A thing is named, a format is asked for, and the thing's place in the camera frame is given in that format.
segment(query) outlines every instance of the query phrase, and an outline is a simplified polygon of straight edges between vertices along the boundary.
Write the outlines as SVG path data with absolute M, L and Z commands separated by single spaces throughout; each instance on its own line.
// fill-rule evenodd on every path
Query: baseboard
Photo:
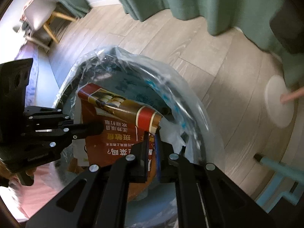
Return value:
M 91 7 L 99 7 L 99 6 L 106 6 L 106 5 L 113 5 L 113 4 L 120 4 L 119 0 L 101 0 L 98 2 L 90 3 Z

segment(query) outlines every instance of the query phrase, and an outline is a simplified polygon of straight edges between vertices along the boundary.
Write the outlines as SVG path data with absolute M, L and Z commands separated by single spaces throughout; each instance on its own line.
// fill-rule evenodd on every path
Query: wooden floor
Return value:
M 225 173 L 256 198 L 272 172 L 253 160 L 262 153 L 279 161 L 293 125 L 277 128 L 268 118 L 264 89 L 280 63 L 262 52 L 241 32 L 207 33 L 203 17 L 182 21 L 164 10 L 145 22 L 133 20 L 121 5 L 93 8 L 86 17 L 62 30 L 52 44 L 50 63 L 59 86 L 75 61 L 97 46 L 125 50 L 170 64 L 189 83 L 219 130 L 226 153 Z

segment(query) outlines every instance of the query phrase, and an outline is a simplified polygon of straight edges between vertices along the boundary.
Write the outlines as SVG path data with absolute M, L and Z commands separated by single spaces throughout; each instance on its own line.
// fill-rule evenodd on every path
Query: chair seat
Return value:
M 24 10 L 26 21 L 31 29 L 37 31 L 50 18 L 56 8 L 53 0 L 33 0 Z

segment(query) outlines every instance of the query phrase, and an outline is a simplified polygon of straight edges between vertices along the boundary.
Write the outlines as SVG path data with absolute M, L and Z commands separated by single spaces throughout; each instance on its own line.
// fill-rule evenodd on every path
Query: wooden chair leg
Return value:
M 43 24 L 43 28 L 46 30 L 47 34 L 55 41 L 55 43 L 59 44 L 58 39 L 56 38 L 55 34 L 52 32 L 51 28 L 47 23 Z
M 68 20 L 68 21 L 72 21 L 72 22 L 76 22 L 76 21 L 77 21 L 76 18 L 73 18 L 73 17 L 68 16 L 68 15 L 66 15 L 66 14 L 64 14 L 64 13 L 59 13 L 59 12 L 56 12 L 56 11 L 54 11 L 54 12 L 52 13 L 52 15 L 53 15 L 53 16 L 56 16 L 56 17 L 58 17 L 58 18 L 62 18 L 62 19 Z

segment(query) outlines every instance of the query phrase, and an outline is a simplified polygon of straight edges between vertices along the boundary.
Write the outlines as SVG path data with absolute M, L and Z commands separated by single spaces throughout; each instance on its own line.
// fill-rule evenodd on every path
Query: pink fabric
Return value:
M 41 179 L 41 176 L 47 174 L 48 171 L 48 164 L 37 167 L 34 173 L 34 184 L 32 186 L 21 187 L 20 209 L 29 218 L 58 194 L 58 191 L 45 185 Z

